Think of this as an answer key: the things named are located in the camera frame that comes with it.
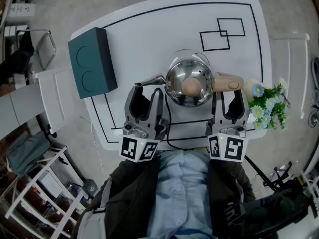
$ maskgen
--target teal box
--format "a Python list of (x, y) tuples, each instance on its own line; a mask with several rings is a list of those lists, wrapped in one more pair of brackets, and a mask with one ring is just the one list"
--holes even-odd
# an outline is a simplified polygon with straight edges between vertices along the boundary
[(80, 98), (108, 93), (118, 87), (105, 29), (92, 28), (68, 45)]

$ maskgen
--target concrete floor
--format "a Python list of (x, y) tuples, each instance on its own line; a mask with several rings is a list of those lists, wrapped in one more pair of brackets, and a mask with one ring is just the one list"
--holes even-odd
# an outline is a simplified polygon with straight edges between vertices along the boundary
[[(74, 31), (106, 14), (141, 1), (144, 0), (35, 0), (37, 11), (32, 27), (50, 29), (57, 46), (57, 55), (50, 68), (71, 67), (67, 42)], [(259, 1), (269, 34), (306, 32), (311, 37), (310, 57), (319, 56), (319, 21), (311, 0)], [(319, 135), (319, 126), (311, 129), (307, 124), (313, 89), (312, 78), (309, 77), (304, 120), (299, 119), (298, 115), (289, 114), (286, 130), (269, 130), (265, 137), (249, 142), (246, 154), (266, 174), (274, 166), (280, 166), (288, 160), (294, 162), (294, 171), (298, 171), (308, 159)], [(81, 116), (90, 120), (84, 106)], [(71, 157), (83, 175), (101, 185), (104, 178), (90, 123), (79, 118), (57, 133), (57, 140), (68, 146)], [(98, 138), (96, 142), (107, 175), (122, 159), (117, 152), (104, 150)], [(253, 179), (256, 172), (246, 162), (243, 165), (248, 176)]]

